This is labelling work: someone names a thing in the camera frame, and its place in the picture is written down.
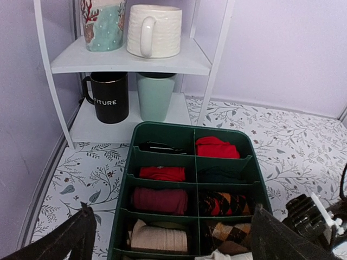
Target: antler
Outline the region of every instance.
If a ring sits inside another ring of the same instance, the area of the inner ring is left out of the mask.
[[[92,5],[93,5],[92,0],[90,0],[89,4],[88,4],[88,0],[81,1],[81,10],[82,10],[83,17],[85,19],[85,23],[87,23],[88,21],[95,22],[98,19],[99,9],[91,12]]]

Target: drawer organizer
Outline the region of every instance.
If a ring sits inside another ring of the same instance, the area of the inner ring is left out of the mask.
[[[196,140],[209,136],[217,137],[235,145],[240,154],[240,159],[218,159],[197,156],[195,148]],[[147,141],[183,148],[187,151],[187,155],[141,151],[138,146]],[[186,180],[185,182],[172,182],[141,179],[138,177],[138,174],[142,166],[182,166],[185,167]],[[232,171],[232,174],[241,176],[246,183],[200,183],[197,173],[204,168],[212,166],[227,168],[229,171]],[[146,187],[155,190],[184,189],[188,194],[188,210],[184,216],[139,212],[133,208],[130,201],[135,187]],[[252,205],[261,203],[268,212],[272,212],[252,142],[244,133],[226,129],[173,125],[168,123],[143,122],[139,124],[133,132],[131,146],[128,152],[107,259],[121,259],[122,256],[127,256],[131,259],[193,259],[194,256],[204,254],[204,249],[201,245],[202,221],[212,219],[235,224],[250,223],[252,216],[200,216],[198,210],[198,192],[201,190],[244,194],[247,197],[247,203],[251,206],[251,211]],[[173,222],[187,227],[186,231],[189,234],[189,254],[177,255],[131,251],[126,243],[127,228],[129,224],[135,223],[137,219],[141,219],[144,222]]]

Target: mug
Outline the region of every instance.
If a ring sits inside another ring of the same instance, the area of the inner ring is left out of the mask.
[[[181,50],[182,10],[161,5],[131,6],[127,51],[145,58],[167,58]]]
[[[80,0],[86,48],[111,51],[123,45],[126,0]]]
[[[165,121],[175,79],[174,73],[136,73],[142,120]]]
[[[119,123],[129,115],[127,75],[127,72],[92,72],[83,79],[83,96],[95,105],[101,122]],[[87,81],[91,82],[93,98],[89,96]]]

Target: logo on mug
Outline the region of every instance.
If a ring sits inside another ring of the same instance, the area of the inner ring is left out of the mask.
[[[117,100],[112,100],[112,101],[103,101],[103,100],[99,100],[94,98],[94,102],[96,104],[100,104],[100,105],[104,105],[104,106],[113,106],[113,105],[117,105]]]

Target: shelf board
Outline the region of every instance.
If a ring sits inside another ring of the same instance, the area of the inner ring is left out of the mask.
[[[129,116],[120,123],[106,124],[97,119],[95,108],[85,99],[72,125],[74,142],[129,144],[135,126],[143,122],[137,92],[129,92]],[[183,93],[173,93],[166,123],[191,125]]]
[[[126,44],[118,50],[93,53],[80,37],[51,63],[51,69],[53,74],[124,71],[209,75],[211,63],[195,40],[186,36],[182,36],[177,56],[161,59],[134,56],[126,51]]]

